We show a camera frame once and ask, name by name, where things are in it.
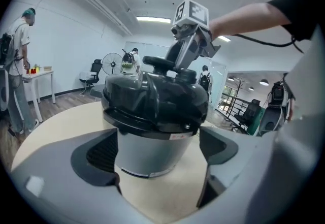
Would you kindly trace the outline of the black metal railing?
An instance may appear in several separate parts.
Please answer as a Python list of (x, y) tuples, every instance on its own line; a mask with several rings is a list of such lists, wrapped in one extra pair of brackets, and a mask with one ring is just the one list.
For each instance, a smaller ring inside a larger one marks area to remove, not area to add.
[(248, 105), (248, 101), (223, 93), (216, 110), (221, 112), (229, 121), (231, 118), (235, 118), (234, 115), (242, 115)]

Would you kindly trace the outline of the person's right forearm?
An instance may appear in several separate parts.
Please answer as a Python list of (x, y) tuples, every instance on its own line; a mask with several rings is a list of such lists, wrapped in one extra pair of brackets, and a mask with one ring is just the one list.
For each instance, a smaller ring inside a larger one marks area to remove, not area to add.
[(291, 24), (290, 20), (269, 3), (243, 6), (210, 21), (212, 39), (220, 36), (250, 33), (254, 31)]

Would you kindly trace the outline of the black office chair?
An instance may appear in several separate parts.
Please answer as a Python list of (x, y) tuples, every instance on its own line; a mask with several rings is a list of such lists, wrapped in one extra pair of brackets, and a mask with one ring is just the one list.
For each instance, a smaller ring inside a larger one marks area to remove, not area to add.
[(238, 126), (235, 126), (232, 128), (232, 131), (234, 129), (241, 129), (241, 126), (246, 126), (249, 128), (252, 123), (254, 122), (254, 119), (257, 115), (259, 115), (261, 111), (260, 107), (260, 101), (253, 99), (249, 104), (248, 107), (246, 108), (245, 112), (242, 115), (235, 114), (234, 117), (237, 119), (239, 122)]

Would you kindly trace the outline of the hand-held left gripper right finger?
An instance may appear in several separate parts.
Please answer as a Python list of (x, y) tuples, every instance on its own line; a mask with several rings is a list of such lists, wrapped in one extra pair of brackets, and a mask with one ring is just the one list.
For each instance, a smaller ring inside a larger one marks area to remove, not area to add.
[(217, 197), (173, 224), (269, 224), (296, 199), (325, 145), (325, 116), (304, 116), (262, 137), (200, 128), (205, 186)]

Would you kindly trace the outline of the white rectangular desk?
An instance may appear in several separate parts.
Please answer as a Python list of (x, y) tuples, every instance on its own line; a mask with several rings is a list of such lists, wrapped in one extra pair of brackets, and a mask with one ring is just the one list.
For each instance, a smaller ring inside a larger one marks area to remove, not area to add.
[(32, 102), (34, 104), (34, 109), (36, 112), (37, 119), (40, 123), (43, 122), (43, 118), (41, 116), (41, 112), (39, 109), (39, 103), (41, 102), (40, 95), (39, 95), (39, 79), (45, 76), (50, 76), (52, 103), (55, 104), (56, 99), (55, 99), (55, 92), (54, 92), (53, 75), (54, 75), (53, 70), (40, 71), (36, 74), (31, 74), (31, 75), (30, 74), (23, 75), (23, 82), (30, 84)]

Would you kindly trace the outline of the grey oval pod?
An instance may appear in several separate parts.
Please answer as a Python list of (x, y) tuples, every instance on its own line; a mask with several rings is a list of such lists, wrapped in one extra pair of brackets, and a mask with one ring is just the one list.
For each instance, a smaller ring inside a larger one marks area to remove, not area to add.
[(9, 75), (0, 67), (0, 111), (6, 111), (9, 104)]
[(261, 118), (257, 136), (279, 130), (286, 120), (286, 107), (269, 105)]

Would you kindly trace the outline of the round beige table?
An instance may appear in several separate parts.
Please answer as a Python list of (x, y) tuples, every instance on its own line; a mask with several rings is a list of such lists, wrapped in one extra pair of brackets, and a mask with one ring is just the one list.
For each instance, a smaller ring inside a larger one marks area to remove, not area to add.
[[(100, 102), (93, 102), (60, 112), (45, 120), (23, 141), (13, 162), (15, 169), (38, 148), (55, 141), (69, 139), (90, 132), (110, 129), (103, 119)], [(234, 140), (239, 151), (221, 167), (221, 184), (229, 187), (238, 177), (256, 148), (259, 138), (221, 130)], [(179, 220), (197, 210), (197, 201), (204, 184), (207, 162), (199, 147), (199, 138), (194, 136), (174, 169), (157, 178), (133, 177), (117, 168), (120, 187), (127, 205), (132, 205), (154, 223), (166, 224)]]

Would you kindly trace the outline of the black electric pressure cooker lid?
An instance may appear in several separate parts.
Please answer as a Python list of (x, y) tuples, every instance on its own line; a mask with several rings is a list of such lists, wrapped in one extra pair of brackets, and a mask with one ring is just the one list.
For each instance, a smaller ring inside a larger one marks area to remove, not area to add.
[(165, 133), (199, 128), (207, 116), (208, 96), (196, 84), (196, 72), (176, 69), (173, 62), (159, 57), (145, 56), (143, 62), (153, 66), (153, 72), (106, 78), (103, 99), (108, 103), (108, 116)]

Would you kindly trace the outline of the black chair with white cover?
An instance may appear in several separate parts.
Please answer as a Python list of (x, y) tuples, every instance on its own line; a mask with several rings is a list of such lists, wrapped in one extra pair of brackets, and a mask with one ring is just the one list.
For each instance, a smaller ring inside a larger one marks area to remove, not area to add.
[(101, 59), (95, 59), (91, 65), (90, 71), (79, 73), (79, 80), (84, 84), (85, 89), (94, 86), (99, 81), (99, 73), (102, 69)]

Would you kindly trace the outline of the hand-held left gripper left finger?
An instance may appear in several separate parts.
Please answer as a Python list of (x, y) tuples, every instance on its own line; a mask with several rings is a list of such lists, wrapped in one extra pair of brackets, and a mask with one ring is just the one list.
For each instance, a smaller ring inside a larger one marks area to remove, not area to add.
[(92, 132), (40, 147), (11, 176), (49, 224), (152, 224), (121, 194), (117, 152), (116, 129)]

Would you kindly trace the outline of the black standing fan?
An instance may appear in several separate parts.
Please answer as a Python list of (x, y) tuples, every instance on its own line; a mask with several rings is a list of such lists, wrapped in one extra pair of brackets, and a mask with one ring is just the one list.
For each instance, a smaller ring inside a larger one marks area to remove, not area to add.
[(117, 53), (108, 53), (102, 59), (102, 69), (107, 75), (121, 73), (122, 57)]

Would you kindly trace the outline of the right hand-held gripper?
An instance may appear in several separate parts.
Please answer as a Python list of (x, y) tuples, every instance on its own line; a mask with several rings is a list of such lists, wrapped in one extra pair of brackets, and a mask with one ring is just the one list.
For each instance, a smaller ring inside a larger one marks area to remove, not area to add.
[(208, 18), (209, 10), (193, 0), (178, 5), (171, 28), (175, 42), (165, 56), (166, 60), (175, 62), (177, 70), (187, 69), (198, 50), (198, 56), (213, 58), (220, 49), (212, 43)]

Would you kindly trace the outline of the grey electric pressure cooker pot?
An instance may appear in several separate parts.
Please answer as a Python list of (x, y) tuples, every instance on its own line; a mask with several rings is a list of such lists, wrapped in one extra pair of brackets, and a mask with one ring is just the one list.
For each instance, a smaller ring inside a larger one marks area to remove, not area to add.
[(172, 171), (199, 132), (160, 132), (150, 122), (104, 109), (103, 118), (117, 128), (115, 164), (130, 175), (154, 178)]

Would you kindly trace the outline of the person's black shirt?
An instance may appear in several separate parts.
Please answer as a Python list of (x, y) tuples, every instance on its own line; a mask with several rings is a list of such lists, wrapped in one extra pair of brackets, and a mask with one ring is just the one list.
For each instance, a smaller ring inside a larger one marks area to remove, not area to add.
[(307, 0), (270, 0), (268, 4), (277, 8), (289, 20), (283, 25), (297, 41), (310, 40), (316, 28), (316, 18)]

